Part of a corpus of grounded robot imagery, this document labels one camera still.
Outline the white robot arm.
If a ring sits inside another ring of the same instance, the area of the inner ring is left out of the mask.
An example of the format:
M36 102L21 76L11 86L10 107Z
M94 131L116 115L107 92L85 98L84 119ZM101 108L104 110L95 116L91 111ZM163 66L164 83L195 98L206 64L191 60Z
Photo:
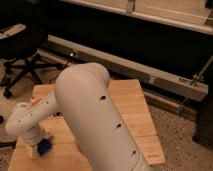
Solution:
M93 171L152 171L108 92L110 75L98 63L64 69L37 104L16 105L6 132L29 144L42 139L39 122L60 112Z

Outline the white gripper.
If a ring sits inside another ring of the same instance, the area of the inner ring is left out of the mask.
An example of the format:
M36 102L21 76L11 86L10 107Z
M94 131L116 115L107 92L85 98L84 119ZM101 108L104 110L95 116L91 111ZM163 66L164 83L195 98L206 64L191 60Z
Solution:
M43 139L47 139L50 141L50 136L45 134L44 136L38 136L38 137L33 137L33 138L29 138L29 137L23 138L24 143L25 143L26 152L30 158L41 157L38 154L37 149L38 149L38 143L41 142Z

